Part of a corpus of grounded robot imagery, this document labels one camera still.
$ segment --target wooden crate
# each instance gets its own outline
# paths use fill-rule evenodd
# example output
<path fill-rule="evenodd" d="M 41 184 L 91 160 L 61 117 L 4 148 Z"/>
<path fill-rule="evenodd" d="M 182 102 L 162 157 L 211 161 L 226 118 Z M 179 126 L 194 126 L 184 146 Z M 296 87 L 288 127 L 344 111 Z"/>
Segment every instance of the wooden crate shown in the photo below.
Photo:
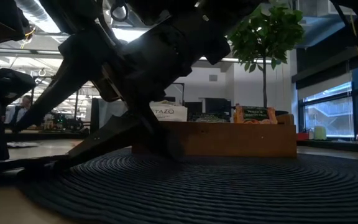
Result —
<path fill-rule="evenodd" d="M 161 122 L 180 139 L 187 156 L 296 157 L 291 124 Z M 140 146 L 133 153 L 147 153 Z"/>

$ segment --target potted plant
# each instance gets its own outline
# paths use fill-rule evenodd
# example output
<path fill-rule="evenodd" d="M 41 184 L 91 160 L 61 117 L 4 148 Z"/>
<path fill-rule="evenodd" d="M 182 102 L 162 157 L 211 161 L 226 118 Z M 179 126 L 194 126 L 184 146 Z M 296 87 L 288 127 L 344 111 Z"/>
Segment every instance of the potted plant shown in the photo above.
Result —
<path fill-rule="evenodd" d="M 270 15 L 262 13 L 259 6 L 247 20 L 242 21 L 229 36 L 233 56 L 238 58 L 244 70 L 253 72 L 256 67 L 263 72 L 264 107 L 267 107 L 266 58 L 271 58 L 272 68 L 287 63 L 286 51 L 303 39 L 304 30 L 299 22 L 302 12 L 291 10 L 284 4 L 273 5 Z"/>

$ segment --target orange package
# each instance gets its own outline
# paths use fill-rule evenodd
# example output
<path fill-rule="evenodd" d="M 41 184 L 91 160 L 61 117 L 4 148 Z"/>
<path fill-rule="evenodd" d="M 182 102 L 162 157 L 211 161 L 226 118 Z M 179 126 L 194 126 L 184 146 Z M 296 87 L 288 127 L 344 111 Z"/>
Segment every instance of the orange package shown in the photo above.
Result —
<path fill-rule="evenodd" d="M 240 106 L 236 104 L 233 120 L 244 124 L 277 124 L 274 108 Z"/>

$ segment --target glass window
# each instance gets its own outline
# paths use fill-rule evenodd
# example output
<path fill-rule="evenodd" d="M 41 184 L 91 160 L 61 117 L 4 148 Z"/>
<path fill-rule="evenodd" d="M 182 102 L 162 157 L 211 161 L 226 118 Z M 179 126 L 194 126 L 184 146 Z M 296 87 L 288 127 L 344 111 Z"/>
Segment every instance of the glass window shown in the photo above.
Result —
<path fill-rule="evenodd" d="M 351 90 L 352 90 L 352 82 L 343 83 L 342 85 L 335 86 L 334 88 L 330 88 L 329 90 L 322 91 L 321 93 L 308 96 L 305 98 L 305 102 L 321 99 L 327 96 L 337 95 L 340 93 L 346 93 Z"/>
<path fill-rule="evenodd" d="M 352 98 L 317 103 L 305 107 L 306 129 L 324 126 L 328 137 L 354 137 Z"/>

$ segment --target person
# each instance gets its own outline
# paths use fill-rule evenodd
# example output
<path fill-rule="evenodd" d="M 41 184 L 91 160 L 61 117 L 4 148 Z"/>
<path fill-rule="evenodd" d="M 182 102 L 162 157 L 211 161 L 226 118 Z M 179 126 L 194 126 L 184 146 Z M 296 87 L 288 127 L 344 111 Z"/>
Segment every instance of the person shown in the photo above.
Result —
<path fill-rule="evenodd" d="M 31 107 L 31 96 L 26 95 L 22 97 L 22 103 L 19 106 L 11 107 L 6 111 L 5 124 L 10 127 L 15 124 L 23 117 L 25 112 Z"/>

